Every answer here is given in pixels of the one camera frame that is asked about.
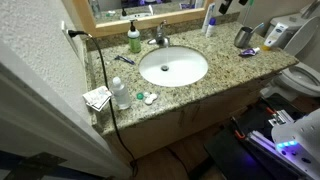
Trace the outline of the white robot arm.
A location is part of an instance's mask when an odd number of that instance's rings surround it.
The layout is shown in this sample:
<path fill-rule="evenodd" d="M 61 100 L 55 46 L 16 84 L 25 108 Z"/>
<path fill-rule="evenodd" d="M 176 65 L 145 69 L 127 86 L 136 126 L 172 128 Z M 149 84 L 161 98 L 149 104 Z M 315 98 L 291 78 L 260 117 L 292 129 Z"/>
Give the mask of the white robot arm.
<path fill-rule="evenodd" d="M 311 180 L 320 180 L 320 109 L 276 125 L 271 135 L 276 151 Z"/>

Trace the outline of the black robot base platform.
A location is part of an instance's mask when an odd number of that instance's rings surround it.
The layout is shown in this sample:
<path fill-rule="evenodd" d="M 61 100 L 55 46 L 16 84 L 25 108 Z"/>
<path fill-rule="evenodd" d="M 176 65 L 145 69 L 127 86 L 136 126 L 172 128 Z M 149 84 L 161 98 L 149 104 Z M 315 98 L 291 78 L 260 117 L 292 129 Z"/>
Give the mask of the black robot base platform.
<path fill-rule="evenodd" d="M 311 112 L 278 94 L 262 98 L 240 118 L 233 118 L 204 148 L 227 180 L 311 180 L 280 156 L 271 135 L 274 126 Z"/>

